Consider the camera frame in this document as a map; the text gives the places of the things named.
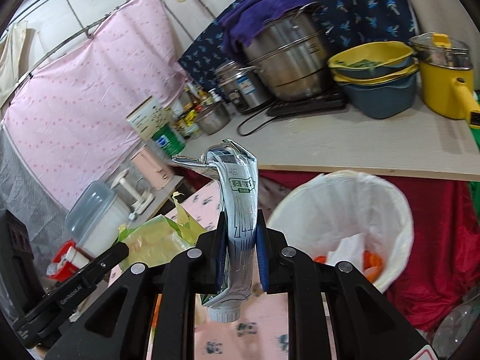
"screw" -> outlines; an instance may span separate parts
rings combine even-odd
[[[134,275],[138,275],[138,274],[141,274],[145,270],[145,266],[138,262],[136,264],[133,264],[131,266],[130,270]]]
[[[188,249],[187,256],[191,259],[196,259],[202,255],[202,251],[194,247],[193,249]]]
[[[293,257],[297,254],[297,251],[295,249],[293,249],[292,247],[284,247],[282,249],[282,254],[285,256],[285,257]]]
[[[341,261],[338,264],[338,268],[340,271],[345,272],[346,274],[353,270],[352,264],[350,264],[348,261]]]

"green can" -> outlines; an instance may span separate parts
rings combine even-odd
[[[152,138],[157,145],[162,148],[165,154],[170,157],[180,153],[185,147],[183,138],[175,133],[168,124],[162,126]]]

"beige cloth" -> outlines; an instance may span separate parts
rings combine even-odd
[[[421,33],[442,32],[470,47],[475,88],[480,89],[480,32],[459,0],[409,0]]]
[[[27,22],[13,24],[0,43],[0,107],[6,102],[18,81],[20,54],[27,30]]]

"purple cloth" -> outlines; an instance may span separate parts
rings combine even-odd
[[[220,24],[224,29],[223,51],[232,59],[242,62],[244,56],[237,42],[244,47],[265,29],[265,23],[279,19],[285,12],[302,7],[313,0],[244,0],[228,12]]]

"gray plastic bowl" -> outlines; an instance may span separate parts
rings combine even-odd
[[[350,102],[373,119],[385,119],[409,109],[417,92],[417,73],[386,84],[340,84]]]
[[[350,77],[351,79],[368,80],[388,76],[389,74],[396,73],[405,68],[408,68],[414,63],[415,60],[413,59],[413,56],[409,56],[397,64],[388,66],[378,66],[373,68],[366,67],[364,69],[360,69],[358,67],[355,69],[349,69],[348,67],[340,69],[338,67],[335,67],[332,70],[334,73],[342,74],[343,76]]]

